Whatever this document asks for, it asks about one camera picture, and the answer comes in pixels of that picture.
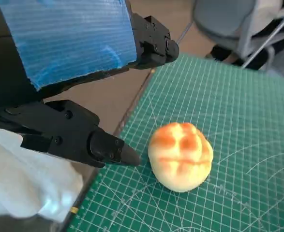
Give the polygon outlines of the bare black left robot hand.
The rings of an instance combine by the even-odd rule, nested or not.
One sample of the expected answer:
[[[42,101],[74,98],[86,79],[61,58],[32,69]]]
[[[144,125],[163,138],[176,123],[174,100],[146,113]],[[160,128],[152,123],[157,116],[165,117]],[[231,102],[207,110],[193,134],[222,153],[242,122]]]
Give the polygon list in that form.
[[[73,86],[175,61],[179,47],[127,0],[0,0],[0,129],[23,148],[103,168],[138,166],[137,152],[70,100]]]

